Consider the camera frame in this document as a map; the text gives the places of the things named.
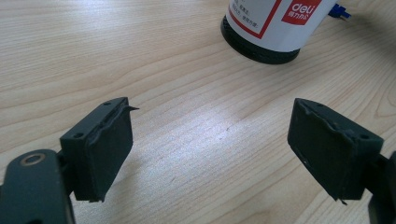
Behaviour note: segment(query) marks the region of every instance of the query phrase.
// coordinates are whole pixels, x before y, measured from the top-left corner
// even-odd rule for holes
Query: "red label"
[[[321,0],[293,0],[282,21],[294,25],[305,25],[320,2]]]

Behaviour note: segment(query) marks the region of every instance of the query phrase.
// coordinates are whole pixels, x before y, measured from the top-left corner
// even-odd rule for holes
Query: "dark green plastic part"
[[[128,98],[99,105],[61,137],[77,200],[103,201],[133,145]]]
[[[75,223],[55,151],[31,151],[8,165],[0,194],[0,223]]]
[[[329,107],[296,99],[290,121],[291,149],[335,199],[358,200],[364,169],[384,140]]]

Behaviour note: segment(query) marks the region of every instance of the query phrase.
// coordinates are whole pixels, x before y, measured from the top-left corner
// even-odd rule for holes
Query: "screw hole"
[[[43,161],[46,158],[46,155],[43,153],[35,153],[29,156],[26,156],[21,160],[22,166],[30,166],[38,164],[39,162]]]
[[[361,134],[361,138],[362,139],[369,139],[370,137],[368,135],[366,135],[366,134]]]
[[[74,138],[80,138],[82,137],[84,134],[83,133],[76,133],[75,135],[73,135]]]

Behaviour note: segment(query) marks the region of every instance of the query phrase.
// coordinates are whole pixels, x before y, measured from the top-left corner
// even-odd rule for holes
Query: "wooden table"
[[[73,200],[78,223],[368,223],[371,193],[335,202],[287,143],[299,97],[396,149],[396,1],[341,4],[352,20],[268,65],[224,41],[228,0],[2,1],[0,178],[127,96],[133,150],[104,203]]]

